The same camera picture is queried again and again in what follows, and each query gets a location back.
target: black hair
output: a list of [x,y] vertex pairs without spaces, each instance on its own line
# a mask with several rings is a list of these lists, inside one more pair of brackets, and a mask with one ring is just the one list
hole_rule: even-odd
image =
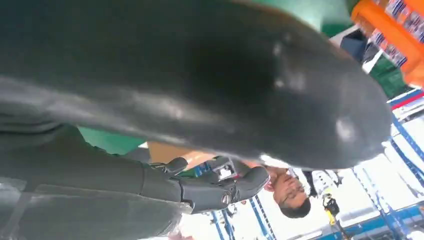
[[279,205],[282,214],[291,219],[300,219],[306,217],[311,211],[311,201],[307,198],[300,207],[291,208]]

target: eyeglasses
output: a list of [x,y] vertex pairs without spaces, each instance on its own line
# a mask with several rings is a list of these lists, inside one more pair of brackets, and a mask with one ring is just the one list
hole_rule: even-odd
[[298,193],[304,193],[304,192],[305,192],[305,188],[303,185],[300,185],[298,188],[295,188],[295,189],[291,188],[290,191],[287,193],[287,196],[281,203],[283,204],[285,201],[289,199],[290,200],[295,199]]

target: cardboard box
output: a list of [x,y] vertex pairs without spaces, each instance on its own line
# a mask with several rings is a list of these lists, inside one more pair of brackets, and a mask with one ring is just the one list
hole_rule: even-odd
[[165,143],[149,141],[147,145],[152,163],[169,163],[174,158],[183,157],[188,162],[186,169],[191,169],[216,157],[214,153],[197,151]]

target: man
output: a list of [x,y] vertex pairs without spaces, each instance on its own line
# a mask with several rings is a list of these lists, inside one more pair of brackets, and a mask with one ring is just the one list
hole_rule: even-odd
[[[258,163],[243,161],[249,168],[260,166]],[[297,177],[288,174],[287,168],[265,167],[270,180],[264,189],[273,192],[274,201],[288,218],[303,218],[311,210],[311,202]]]

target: yellow object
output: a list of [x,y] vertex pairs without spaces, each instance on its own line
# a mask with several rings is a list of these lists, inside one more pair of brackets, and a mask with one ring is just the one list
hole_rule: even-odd
[[335,225],[336,224],[336,219],[334,218],[334,216],[331,214],[331,212],[329,210],[325,210],[325,213],[327,213],[328,219],[330,220],[330,225]]

